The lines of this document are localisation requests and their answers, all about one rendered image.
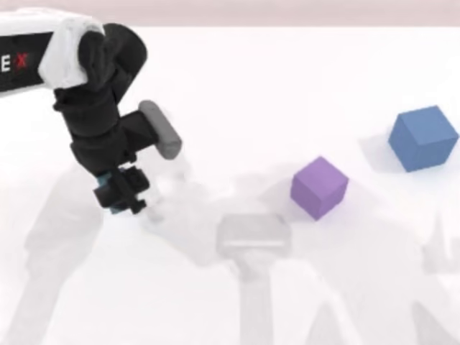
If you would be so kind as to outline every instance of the red letter x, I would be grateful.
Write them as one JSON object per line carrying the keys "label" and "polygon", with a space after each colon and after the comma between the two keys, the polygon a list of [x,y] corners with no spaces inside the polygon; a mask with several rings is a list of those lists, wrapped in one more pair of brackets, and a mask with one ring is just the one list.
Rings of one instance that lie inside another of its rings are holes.
{"label": "red letter x", "polygon": [[18,52],[16,54],[16,68],[19,70],[21,68],[26,68],[26,58],[27,58],[27,53],[26,52]]}

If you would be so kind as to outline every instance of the white table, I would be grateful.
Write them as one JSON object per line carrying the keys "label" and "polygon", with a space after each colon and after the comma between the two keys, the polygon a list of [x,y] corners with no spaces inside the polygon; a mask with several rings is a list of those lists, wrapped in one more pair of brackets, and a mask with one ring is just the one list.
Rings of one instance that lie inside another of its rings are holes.
{"label": "white table", "polygon": [[[428,266],[446,269],[442,239],[433,244],[437,216],[447,244],[460,236],[459,151],[442,168],[405,174],[385,144],[399,112],[424,106],[439,105],[460,129],[460,31],[138,32],[149,60],[121,110],[150,98],[185,142],[177,162],[153,149],[140,157],[161,175],[150,216],[163,221],[126,213],[102,223],[88,192],[95,182],[75,168],[51,92],[1,100],[0,336],[22,335],[8,345],[38,345],[46,328],[44,345],[240,344],[239,283],[215,250],[220,216],[232,212],[279,213],[293,231],[291,255],[270,272],[266,344],[307,344],[310,332],[331,333],[334,318],[344,344],[416,344],[414,301],[460,329],[451,309],[459,274],[427,275],[422,265],[431,243]],[[288,188],[318,155],[351,183],[315,224],[288,203]],[[25,313],[9,328],[15,311]]]}

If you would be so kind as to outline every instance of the black and white robotic arm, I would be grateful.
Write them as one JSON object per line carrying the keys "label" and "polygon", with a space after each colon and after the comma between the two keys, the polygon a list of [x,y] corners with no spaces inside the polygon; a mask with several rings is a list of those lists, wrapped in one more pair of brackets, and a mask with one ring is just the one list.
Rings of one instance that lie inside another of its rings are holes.
{"label": "black and white robotic arm", "polygon": [[118,104],[147,59],[143,41],[121,24],[54,9],[0,13],[0,93],[53,90],[77,161],[99,181],[98,202],[113,213],[139,213],[150,187],[133,163],[156,146],[174,160],[182,140],[160,108],[143,101],[121,116]]}

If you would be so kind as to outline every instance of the blue cube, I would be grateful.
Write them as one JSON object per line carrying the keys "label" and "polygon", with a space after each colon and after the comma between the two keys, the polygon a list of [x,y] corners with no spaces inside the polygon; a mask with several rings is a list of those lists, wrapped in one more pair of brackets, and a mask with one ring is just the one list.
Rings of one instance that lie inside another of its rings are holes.
{"label": "blue cube", "polygon": [[397,116],[389,143],[407,172],[444,164],[459,134],[438,106]]}

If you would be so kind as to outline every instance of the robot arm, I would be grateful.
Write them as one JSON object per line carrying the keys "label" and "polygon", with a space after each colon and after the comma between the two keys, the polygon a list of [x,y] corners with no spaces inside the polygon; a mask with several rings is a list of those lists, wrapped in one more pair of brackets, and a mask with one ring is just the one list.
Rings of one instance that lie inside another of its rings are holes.
{"label": "robot arm", "polygon": [[120,24],[51,9],[0,15],[0,92],[45,86],[63,115],[77,161],[100,187],[96,197],[113,213],[145,206],[137,194],[150,184],[135,166],[137,152],[156,146],[167,160],[182,141],[160,108],[143,101],[121,116],[118,104],[147,59],[140,38]]}

